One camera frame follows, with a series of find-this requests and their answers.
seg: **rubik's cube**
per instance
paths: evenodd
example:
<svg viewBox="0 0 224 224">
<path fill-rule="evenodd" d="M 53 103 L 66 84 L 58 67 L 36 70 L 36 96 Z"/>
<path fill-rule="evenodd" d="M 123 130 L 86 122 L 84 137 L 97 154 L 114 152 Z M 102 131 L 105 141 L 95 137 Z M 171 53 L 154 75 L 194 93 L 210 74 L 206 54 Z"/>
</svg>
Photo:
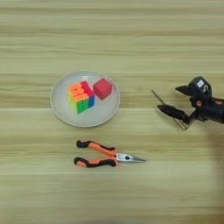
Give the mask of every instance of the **rubik's cube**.
<svg viewBox="0 0 224 224">
<path fill-rule="evenodd" d="M 95 93 L 86 81 L 82 81 L 68 87 L 68 100 L 77 114 L 95 105 Z"/>
</svg>

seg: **white plate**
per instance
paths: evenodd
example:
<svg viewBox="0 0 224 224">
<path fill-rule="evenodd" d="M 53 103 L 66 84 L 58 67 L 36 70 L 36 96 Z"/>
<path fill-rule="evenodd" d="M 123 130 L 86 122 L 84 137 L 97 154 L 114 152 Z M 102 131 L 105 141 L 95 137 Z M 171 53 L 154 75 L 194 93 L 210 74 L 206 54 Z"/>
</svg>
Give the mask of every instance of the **white plate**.
<svg viewBox="0 0 224 224">
<path fill-rule="evenodd" d="M 111 95 L 103 101 L 96 96 L 94 106 L 77 115 L 68 102 L 67 87 L 76 82 L 87 81 L 92 88 L 102 78 L 112 84 Z M 63 122 L 77 127 L 94 127 L 116 114 L 120 106 L 120 93 L 117 85 L 107 76 L 91 71 L 78 71 L 58 80 L 52 89 L 50 103 L 54 114 Z"/>
</svg>

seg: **colorful cube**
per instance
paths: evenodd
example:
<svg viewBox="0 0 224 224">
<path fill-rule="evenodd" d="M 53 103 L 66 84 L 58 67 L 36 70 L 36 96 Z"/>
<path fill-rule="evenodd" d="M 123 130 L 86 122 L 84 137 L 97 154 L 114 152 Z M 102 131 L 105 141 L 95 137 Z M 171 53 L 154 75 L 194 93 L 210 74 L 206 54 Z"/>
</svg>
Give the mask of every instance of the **colorful cube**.
<svg viewBox="0 0 224 224">
<path fill-rule="evenodd" d="M 105 79 L 98 80 L 94 84 L 94 93 L 101 99 L 104 100 L 112 92 L 112 85 Z"/>
<path fill-rule="evenodd" d="M 67 96 L 69 103 L 74 107 L 77 114 L 95 105 L 95 93 L 86 81 L 68 87 Z"/>
</svg>

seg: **pliers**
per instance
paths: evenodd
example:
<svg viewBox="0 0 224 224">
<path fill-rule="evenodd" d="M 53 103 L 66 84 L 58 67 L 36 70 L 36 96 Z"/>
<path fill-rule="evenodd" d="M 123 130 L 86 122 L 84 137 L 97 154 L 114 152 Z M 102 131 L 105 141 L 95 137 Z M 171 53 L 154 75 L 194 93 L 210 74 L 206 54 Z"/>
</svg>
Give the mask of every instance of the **pliers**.
<svg viewBox="0 0 224 224">
<path fill-rule="evenodd" d="M 94 167 L 103 166 L 103 165 L 116 166 L 117 162 L 126 162 L 126 163 L 146 162 L 145 159 L 134 157 L 134 156 L 123 154 L 123 153 L 118 153 L 118 149 L 114 147 L 108 148 L 106 146 L 103 146 L 99 143 L 95 143 L 92 141 L 82 142 L 78 140 L 76 143 L 76 146 L 78 148 L 90 148 L 90 149 L 100 151 L 101 153 L 108 155 L 107 158 L 91 159 L 91 160 L 86 160 L 85 158 L 82 158 L 82 157 L 76 157 L 74 159 L 74 163 L 80 167 L 94 168 Z"/>
</svg>

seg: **wooden table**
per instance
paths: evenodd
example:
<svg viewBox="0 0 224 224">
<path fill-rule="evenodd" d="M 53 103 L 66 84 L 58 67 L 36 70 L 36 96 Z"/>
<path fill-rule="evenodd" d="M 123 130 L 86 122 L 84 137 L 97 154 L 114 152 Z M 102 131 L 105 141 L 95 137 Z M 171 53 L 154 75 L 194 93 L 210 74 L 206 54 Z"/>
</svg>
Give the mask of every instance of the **wooden table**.
<svg viewBox="0 0 224 224">
<path fill-rule="evenodd" d="M 157 110 L 190 109 L 174 88 L 203 75 L 223 97 L 224 1 L 1 0 L 0 223 L 222 224 L 224 127 L 189 130 Z M 49 105 L 76 70 L 111 77 L 122 104 L 92 129 L 66 125 Z M 87 139 L 147 159 L 82 169 Z"/>
</svg>

